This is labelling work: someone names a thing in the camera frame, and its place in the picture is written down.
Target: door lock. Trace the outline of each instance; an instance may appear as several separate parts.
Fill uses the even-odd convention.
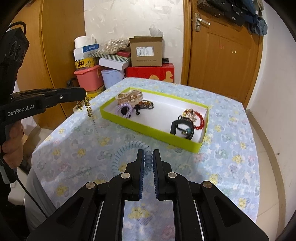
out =
[[[207,22],[207,21],[201,19],[201,18],[200,18],[200,14],[199,14],[198,12],[195,12],[195,13],[194,13],[194,19],[195,19],[195,21],[194,21],[194,23],[195,23],[195,28],[194,28],[194,30],[195,30],[196,32],[200,32],[200,25],[201,25],[200,22],[203,22],[203,23],[205,23],[205,24],[207,24],[207,25],[211,25],[209,22]]]

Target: metal screw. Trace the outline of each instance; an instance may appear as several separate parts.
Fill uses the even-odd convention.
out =
[[[126,179],[129,178],[131,175],[128,172],[124,172],[123,174],[121,174],[121,177]]]
[[[211,184],[209,181],[205,181],[205,182],[203,182],[202,185],[203,185],[205,188],[211,188],[211,187],[212,187],[212,184]]]
[[[92,188],[95,187],[95,183],[93,183],[93,182],[89,182],[89,183],[87,183],[85,186],[86,186],[87,189],[92,189]]]
[[[169,172],[169,173],[168,173],[168,177],[170,177],[170,178],[175,178],[175,177],[177,177],[177,174],[174,173],[174,172]]]

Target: human hand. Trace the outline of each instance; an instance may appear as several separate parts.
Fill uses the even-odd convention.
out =
[[[24,155],[22,151],[22,136],[22,123],[19,120],[13,124],[9,131],[10,139],[0,146],[0,152],[2,150],[6,153],[3,159],[11,169],[17,168],[22,162]]]

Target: floor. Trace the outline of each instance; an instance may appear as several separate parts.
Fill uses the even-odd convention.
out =
[[[267,234],[270,241],[276,239],[279,223],[279,197],[276,181],[265,148],[251,125],[256,144],[260,173],[260,202],[256,224]]]
[[[270,241],[274,241],[279,221],[279,199],[276,182],[264,146],[253,126],[251,128],[258,153],[260,172],[260,203],[256,224],[267,234]],[[38,134],[36,142],[40,144],[50,133],[51,131],[49,130],[42,130]],[[20,169],[18,169],[17,173],[25,185],[27,180],[26,174]],[[25,192],[17,182],[12,184],[11,187],[12,191],[9,195],[9,200],[15,205],[22,205]]]

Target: power cord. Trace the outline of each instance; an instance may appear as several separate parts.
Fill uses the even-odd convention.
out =
[[[42,214],[48,218],[48,216],[45,214],[45,212],[42,210],[42,208],[39,206],[39,204],[36,202],[36,200],[32,197],[32,195],[28,192],[28,190],[25,188],[25,186],[22,184],[22,182],[20,181],[20,179],[18,177],[17,181],[19,182],[19,184],[21,185],[21,187],[24,189],[24,191],[26,192],[26,194],[28,194],[28,196],[33,200],[33,202],[37,205],[37,207],[39,208],[39,210],[42,212]]]
[[[24,34],[26,35],[27,25],[24,22],[22,22],[22,21],[18,21],[18,22],[12,23],[11,25],[8,26],[7,29],[10,29],[11,27],[16,26],[16,25],[22,25],[24,27]]]

